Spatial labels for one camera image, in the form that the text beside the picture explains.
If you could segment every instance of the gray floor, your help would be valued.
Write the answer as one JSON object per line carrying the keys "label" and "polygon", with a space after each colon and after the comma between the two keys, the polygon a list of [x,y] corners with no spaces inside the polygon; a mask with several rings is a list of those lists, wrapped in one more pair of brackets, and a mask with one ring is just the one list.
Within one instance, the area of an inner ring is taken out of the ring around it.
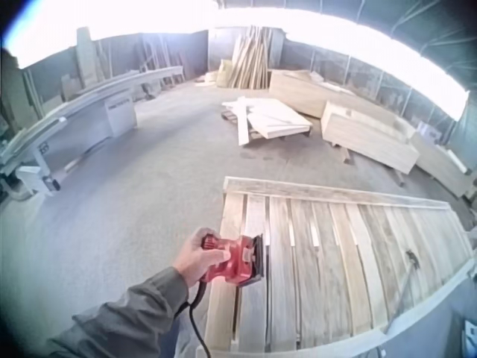
{"label": "gray floor", "polygon": [[[393,172],[366,157],[354,154],[352,165],[343,164],[320,138],[319,122],[310,138],[239,148],[236,127],[220,117],[221,102],[250,93],[260,94],[185,84],[141,102],[137,130],[88,157],[56,196],[2,204],[1,305],[27,347],[170,265],[196,227],[218,228],[225,175],[445,200],[471,228],[466,204],[419,169],[400,188]],[[465,317],[477,320],[470,281],[390,342],[388,356],[454,357]]]}

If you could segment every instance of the gray jacket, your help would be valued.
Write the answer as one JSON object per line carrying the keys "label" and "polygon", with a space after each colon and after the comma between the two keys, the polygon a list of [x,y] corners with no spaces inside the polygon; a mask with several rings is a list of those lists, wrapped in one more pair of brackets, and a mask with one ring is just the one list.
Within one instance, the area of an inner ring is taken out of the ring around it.
{"label": "gray jacket", "polygon": [[50,357],[157,358],[160,338],[188,294],[183,277],[167,268],[119,301],[74,315],[73,326],[47,342]]}

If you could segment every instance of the person's right hand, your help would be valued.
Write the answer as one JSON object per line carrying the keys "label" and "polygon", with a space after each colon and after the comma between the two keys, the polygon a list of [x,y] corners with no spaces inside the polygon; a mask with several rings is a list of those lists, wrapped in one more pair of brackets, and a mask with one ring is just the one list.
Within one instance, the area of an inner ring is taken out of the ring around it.
{"label": "person's right hand", "polygon": [[194,286],[205,275],[210,266],[230,259],[229,251],[202,249],[202,240],[207,235],[213,235],[217,239],[221,238],[213,229],[207,227],[197,229],[184,243],[172,264],[172,267],[184,277],[188,287]]}

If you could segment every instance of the black cable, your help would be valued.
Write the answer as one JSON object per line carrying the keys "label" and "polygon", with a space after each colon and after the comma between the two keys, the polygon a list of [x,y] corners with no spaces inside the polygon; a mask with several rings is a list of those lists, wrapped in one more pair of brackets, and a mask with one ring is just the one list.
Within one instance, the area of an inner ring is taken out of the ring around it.
{"label": "black cable", "polygon": [[192,314],[194,309],[197,308],[199,303],[202,301],[203,295],[206,293],[206,288],[207,283],[199,281],[199,287],[193,302],[191,304],[189,304],[189,302],[184,302],[182,305],[180,305],[175,317],[178,317],[178,315],[181,314],[181,312],[184,311],[185,308],[189,307],[189,318],[191,320],[192,328],[194,328],[195,335],[197,336],[200,344],[202,345],[203,350],[206,352],[207,358],[211,358],[212,356],[210,355],[210,351],[206,346],[206,343],[203,341],[202,336],[200,335],[199,329],[195,324],[194,315]]}

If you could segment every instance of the wooden slat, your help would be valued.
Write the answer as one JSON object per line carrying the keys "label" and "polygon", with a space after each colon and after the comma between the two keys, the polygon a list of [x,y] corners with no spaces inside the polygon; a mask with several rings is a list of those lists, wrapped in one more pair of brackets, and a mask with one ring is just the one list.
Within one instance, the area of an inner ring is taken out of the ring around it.
{"label": "wooden slat", "polygon": [[379,268],[382,288],[386,297],[386,307],[388,308],[388,319],[396,312],[399,300],[399,285],[397,283],[391,256],[388,246],[384,240],[382,230],[369,207],[360,206],[359,210],[366,223],[368,232],[373,243],[373,250]]}
{"label": "wooden slat", "polygon": [[318,247],[312,240],[310,222],[315,220],[308,201],[291,200],[297,278],[300,293],[300,347],[311,348],[326,341],[326,296],[323,272],[318,266]]}
{"label": "wooden slat", "polygon": [[[402,216],[399,213],[396,213],[396,210],[393,207],[386,207],[385,213],[386,217],[388,218],[389,225],[391,226],[391,230],[396,237],[399,250],[403,256],[403,261],[406,262],[406,260],[408,260],[405,253],[407,250],[411,250],[415,255],[418,256],[419,253],[416,249],[416,246],[414,245],[414,241],[410,239],[411,232],[402,219]],[[409,289],[411,290],[414,305],[420,303],[423,300],[422,291],[428,292],[429,290],[427,288],[426,278],[423,275],[423,270],[418,269],[411,274]]]}
{"label": "wooden slat", "polygon": [[271,350],[296,349],[294,273],[286,199],[270,198]]}
{"label": "wooden slat", "polygon": [[409,210],[412,220],[414,221],[417,230],[420,233],[420,241],[429,253],[429,258],[434,266],[437,275],[437,287],[441,287],[446,281],[448,275],[447,267],[440,261],[440,248],[436,248],[434,234],[431,232],[431,228],[423,221],[423,217],[417,213],[416,210]]}
{"label": "wooden slat", "polygon": [[359,208],[356,204],[348,204],[348,216],[350,218],[351,230],[358,245],[364,276],[367,283],[367,292],[370,299],[371,315],[373,317],[373,327],[381,327],[388,323],[388,311],[386,300],[382,291],[381,277],[379,276],[378,264],[371,245],[370,234],[367,231]]}
{"label": "wooden slat", "polygon": [[397,213],[402,216],[402,220],[405,226],[411,232],[409,239],[414,242],[414,246],[417,249],[417,259],[419,260],[420,270],[422,270],[426,276],[428,291],[423,291],[423,299],[428,298],[435,292],[441,285],[440,275],[436,271],[435,262],[432,259],[428,246],[422,240],[422,233],[419,231],[418,226],[414,222],[410,209],[394,208]]}
{"label": "wooden slat", "polygon": [[[220,234],[228,239],[238,238],[241,230],[244,196],[227,194],[224,203]],[[236,288],[223,277],[212,282],[205,341],[211,349],[228,351],[232,339]]]}
{"label": "wooden slat", "polygon": [[226,177],[225,192],[295,198],[326,203],[367,204],[398,207],[428,207],[448,210],[449,203],[421,198],[339,189],[327,186],[284,183],[273,180]]}
{"label": "wooden slat", "polygon": [[350,294],[353,335],[356,335],[369,330],[371,327],[370,302],[367,297],[366,282],[364,281],[361,259],[350,230],[350,220],[345,206],[343,204],[330,204],[329,207],[343,256],[344,272]]}
{"label": "wooden slat", "polygon": [[343,259],[332,226],[331,212],[327,204],[312,204],[323,252],[323,276],[326,287],[326,317],[328,318],[329,342],[351,335],[351,312]]}
{"label": "wooden slat", "polygon": [[412,298],[411,290],[407,289],[406,292],[403,292],[404,283],[407,276],[407,271],[411,265],[409,259],[405,255],[405,250],[399,247],[397,243],[396,236],[391,230],[388,218],[384,211],[384,207],[370,207],[375,220],[378,223],[378,226],[381,228],[382,237],[381,239],[385,241],[385,244],[388,248],[389,257],[391,258],[391,264],[394,269],[394,275],[397,280],[397,285],[399,287],[399,293],[403,293],[404,297],[402,299],[402,306],[404,310],[414,306],[414,301]]}
{"label": "wooden slat", "polygon": [[[249,195],[244,235],[265,234],[265,197]],[[241,289],[241,309],[238,327],[238,349],[241,352],[265,351],[267,318],[267,287],[262,278]]]}

